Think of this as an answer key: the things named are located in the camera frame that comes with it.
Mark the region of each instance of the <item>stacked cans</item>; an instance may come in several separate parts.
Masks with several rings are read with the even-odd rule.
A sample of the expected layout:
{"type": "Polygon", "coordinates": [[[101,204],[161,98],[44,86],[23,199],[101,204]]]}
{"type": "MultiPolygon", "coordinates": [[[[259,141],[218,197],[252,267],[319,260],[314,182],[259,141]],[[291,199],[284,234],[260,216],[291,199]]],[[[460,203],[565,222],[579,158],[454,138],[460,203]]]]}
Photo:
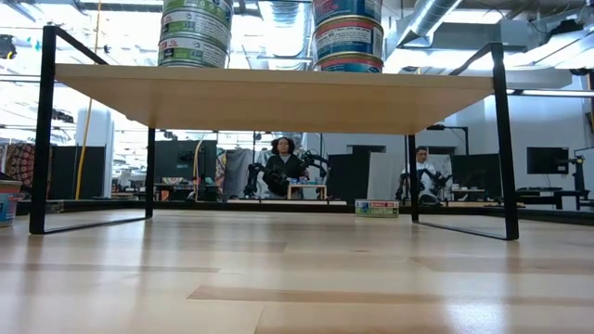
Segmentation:
{"type": "Polygon", "coordinates": [[[159,66],[226,67],[233,0],[164,0],[159,66]]]}
{"type": "Polygon", "coordinates": [[[381,0],[314,0],[317,71],[381,73],[381,0]]]}

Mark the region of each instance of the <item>yellow pole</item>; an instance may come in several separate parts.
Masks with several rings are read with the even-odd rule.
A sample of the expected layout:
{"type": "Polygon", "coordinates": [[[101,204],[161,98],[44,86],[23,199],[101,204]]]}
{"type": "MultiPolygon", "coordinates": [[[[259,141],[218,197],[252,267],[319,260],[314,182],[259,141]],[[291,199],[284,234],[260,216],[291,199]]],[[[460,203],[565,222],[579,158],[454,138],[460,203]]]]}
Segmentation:
{"type": "MultiPolygon", "coordinates": [[[[97,24],[95,26],[95,47],[93,48],[93,52],[97,52],[97,46],[99,44],[99,22],[101,18],[101,0],[97,4],[97,24]]],[[[89,106],[86,111],[86,119],[84,121],[84,134],[83,134],[83,149],[81,150],[81,159],[78,162],[78,173],[76,174],[76,199],[80,199],[81,197],[81,181],[82,181],[82,174],[83,174],[83,163],[84,163],[84,154],[86,153],[86,138],[89,134],[89,124],[91,123],[91,108],[93,108],[93,98],[89,98],[89,106]]]]}

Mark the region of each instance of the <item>woman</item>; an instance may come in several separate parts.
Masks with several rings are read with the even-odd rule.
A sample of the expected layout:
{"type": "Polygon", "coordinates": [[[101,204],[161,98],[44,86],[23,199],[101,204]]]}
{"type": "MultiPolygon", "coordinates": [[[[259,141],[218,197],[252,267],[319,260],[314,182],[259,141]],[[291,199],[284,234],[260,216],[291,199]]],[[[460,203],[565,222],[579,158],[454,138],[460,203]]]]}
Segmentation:
{"type": "MultiPolygon", "coordinates": [[[[307,171],[302,169],[301,161],[297,158],[293,151],[295,150],[295,142],[287,137],[281,137],[272,141],[272,153],[266,163],[266,169],[270,171],[282,172],[288,178],[300,178],[307,176],[307,171]]],[[[287,188],[285,186],[268,185],[270,191],[270,198],[282,199],[287,196],[287,188]]],[[[302,193],[300,190],[293,190],[291,197],[294,199],[301,199],[302,193]]]]}

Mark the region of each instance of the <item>light wood floor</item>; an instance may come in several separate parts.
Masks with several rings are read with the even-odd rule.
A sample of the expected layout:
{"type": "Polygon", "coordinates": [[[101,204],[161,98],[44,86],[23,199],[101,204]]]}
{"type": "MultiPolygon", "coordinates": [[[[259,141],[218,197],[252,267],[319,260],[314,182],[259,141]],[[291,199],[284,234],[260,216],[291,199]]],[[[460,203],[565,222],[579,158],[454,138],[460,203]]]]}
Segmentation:
{"type": "Polygon", "coordinates": [[[504,242],[408,217],[162,211],[30,237],[18,220],[0,229],[0,316],[2,334],[593,333],[594,227],[522,222],[504,242]]]}

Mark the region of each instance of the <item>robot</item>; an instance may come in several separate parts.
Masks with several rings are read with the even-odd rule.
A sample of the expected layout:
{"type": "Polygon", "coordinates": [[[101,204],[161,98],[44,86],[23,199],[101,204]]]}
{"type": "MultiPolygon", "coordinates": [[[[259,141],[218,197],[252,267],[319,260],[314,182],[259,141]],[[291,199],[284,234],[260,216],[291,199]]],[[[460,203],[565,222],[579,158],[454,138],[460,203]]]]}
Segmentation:
{"type": "MultiPolygon", "coordinates": [[[[325,178],[331,171],[329,161],[322,158],[318,154],[314,154],[307,150],[301,156],[300,168],[305,171],[308,167],[316,167],[319,169],[319,176],[325,178]],[[322,164],[325,163],[328,170],[324,169],[322,164]]],[[[289,178],[278,168],[268,169],[262,163],[253,163],[248,166],[248,184],[243,189],[243,196],[245,199],[253,199],[258,191],[258,174],[264,173],[262,179],[268,185],[268,189],[276,194],[283,194],[289,188],[289,178]]]]}
{"type": "MultiPolygon", "coordinates": [[[[421,191],[425,190],[425,185],[420,181],[421,177],[425,173],[427,175],[429,175],[429,177],[432,179],[433,189],[429,190],[430,191],[429,194],[425,193],[425,194],[421,194],[419,196],[419,204],[424,205],[424,206],[440,206],[441,200],[439,200],[438,195],[440,194],[440,191],[442,191],[446,187],[446,183],[447,183],[447,181],[449,181],[452,178],[452,175],[443,176],[439,172],[433,174],[433,173],[429,172],[427,169],[417,170],[417,182],[418,182],[419,193],[421,191]]],[[[409,177],[408,173],[400,174],[400,181],[398,183],[398,189],[396,190],[396,199],[397,200],[403,200],[402,194],[404,192],[403,191],[404,183],[408,177],[409,177]]]]}

